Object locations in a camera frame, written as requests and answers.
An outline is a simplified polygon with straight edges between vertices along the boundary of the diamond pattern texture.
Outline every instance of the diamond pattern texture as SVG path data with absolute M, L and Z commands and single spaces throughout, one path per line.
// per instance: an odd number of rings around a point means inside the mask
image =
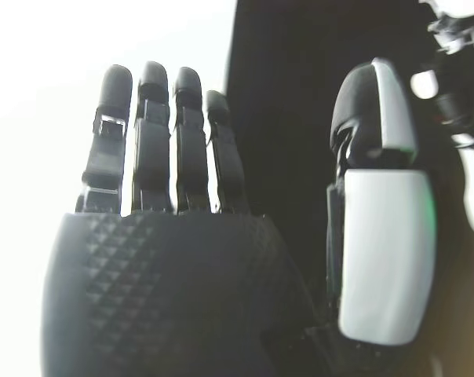
M 269 330 L 314 324 L 267 218 L 72 214 L 46 277 L 45 376 L 273 376 Z

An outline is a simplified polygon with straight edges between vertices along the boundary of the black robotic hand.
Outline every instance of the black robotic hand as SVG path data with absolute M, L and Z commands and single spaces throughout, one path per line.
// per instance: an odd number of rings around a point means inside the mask
M 120 216 L 131 91 L 130 72 L 111 67 L 82 194 L 76 213 L 64 216 L 46 277 L 44 376 L 312 375 L 294 350 L 304 342 L 293 346 L 318 325 L 312 300 L 272 222 L 249 214 L 228 106 L 217 92 L 206 97 L 206 138 L 201 84 L 190 68 L 174 86 L 173 114 L 164 67 L 146 65 L 132 214 Z

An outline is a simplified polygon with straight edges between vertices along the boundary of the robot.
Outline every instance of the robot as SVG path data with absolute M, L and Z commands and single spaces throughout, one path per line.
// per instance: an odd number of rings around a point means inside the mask
M 474 101 L 450 77 L 451 59 L 474 49 L 474 8 L 430 3 L 440 59 L 411 85 L 471 174 Z M 45 376 L 441 375 L 407 358 L 434 280 L 436 212 L 391 62 L 354 68 L 334 108 L 324 309 L 271 219 L 250 213 L 225 96 L 203 100 L 190 68 L 170 99 L 164 67 L 145 66 L 131 215 L 120 216 L 132 87 L 127 68 L 104 76 L 82 193 L 46 277 Z

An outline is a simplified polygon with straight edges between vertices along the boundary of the black finger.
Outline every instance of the black finger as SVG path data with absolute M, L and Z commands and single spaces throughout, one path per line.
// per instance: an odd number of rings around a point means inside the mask
M 166 69 L 147 62 L 138 86 L 132 210 L 170 211 Z
M 114 65 L 104 75 L 78 212 L 120 212 L 132 87 L 127 68 Z
M 211 125 L 208 153 L 214 154 L 218 197 L 222 212 L 248 213 L 244 169 L 235 135 L 230 127 L 230 111 L 225 96 L 210 90 L 206 95 L 207 117 Z
M 177 148 L 177 210 L 210 210 L 202 89 L 197 72 L 182 68 L 174 95 L 177 117 L 171 146 Z

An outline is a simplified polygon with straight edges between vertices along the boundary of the white background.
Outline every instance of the white background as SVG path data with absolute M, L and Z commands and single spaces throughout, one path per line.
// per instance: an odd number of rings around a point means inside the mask
M 203 90 L 222 90 L 234 14 L 235 0 L 0 2 L 0 376 L 40 375 L 43 277 L 104 71 L 124 65 L 137 84 L 156 60 L 170 83 L 189 66 Z

